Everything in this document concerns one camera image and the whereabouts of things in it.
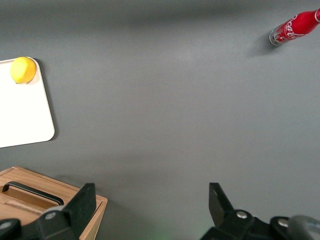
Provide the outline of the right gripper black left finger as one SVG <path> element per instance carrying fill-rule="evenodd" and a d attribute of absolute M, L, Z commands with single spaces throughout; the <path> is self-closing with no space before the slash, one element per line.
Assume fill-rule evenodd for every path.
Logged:
<path fill-rule="evenodd" d="M 0 221 L 2 240 L 78 240 L 96 210 L 96 186 L 86 183 L 61 209 L 50 208 L 33 222 Z"/>

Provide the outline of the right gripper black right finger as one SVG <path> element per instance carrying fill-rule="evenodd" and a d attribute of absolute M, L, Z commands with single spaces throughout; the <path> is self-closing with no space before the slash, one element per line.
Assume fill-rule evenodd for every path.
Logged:
<path fill-rule="evenodd" d="M 203 240 L 318 240 L 320 221 L 305 215 L 275 216 L 269 223 L 234 209 L 219 183 L 209 184 L 208 208 L 214 226 Z"/>

